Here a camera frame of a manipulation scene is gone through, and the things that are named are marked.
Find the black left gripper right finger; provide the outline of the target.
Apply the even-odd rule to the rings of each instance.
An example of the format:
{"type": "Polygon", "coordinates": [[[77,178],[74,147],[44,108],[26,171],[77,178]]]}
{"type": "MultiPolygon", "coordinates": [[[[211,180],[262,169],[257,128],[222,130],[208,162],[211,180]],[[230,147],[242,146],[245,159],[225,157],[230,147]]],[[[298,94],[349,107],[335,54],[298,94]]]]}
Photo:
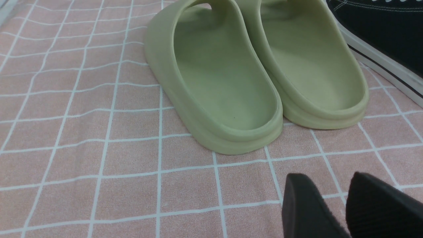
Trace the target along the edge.
{"type": "Polygon", "coordinates": [[[355,172],[346,223],[353,238],[421,238],[423,205],[369,173],[355,172]]]}

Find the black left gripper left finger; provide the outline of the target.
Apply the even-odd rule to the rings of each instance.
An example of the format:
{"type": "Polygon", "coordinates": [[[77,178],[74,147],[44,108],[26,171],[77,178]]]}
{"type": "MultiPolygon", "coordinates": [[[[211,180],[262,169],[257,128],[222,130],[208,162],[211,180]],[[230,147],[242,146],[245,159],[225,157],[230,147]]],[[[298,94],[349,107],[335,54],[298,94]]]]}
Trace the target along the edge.
{"type": "Polygon", "coordinates": [[[282,204],[284,238],[349,238],[314,182],[305,174],[289,173],[282,204]]]}

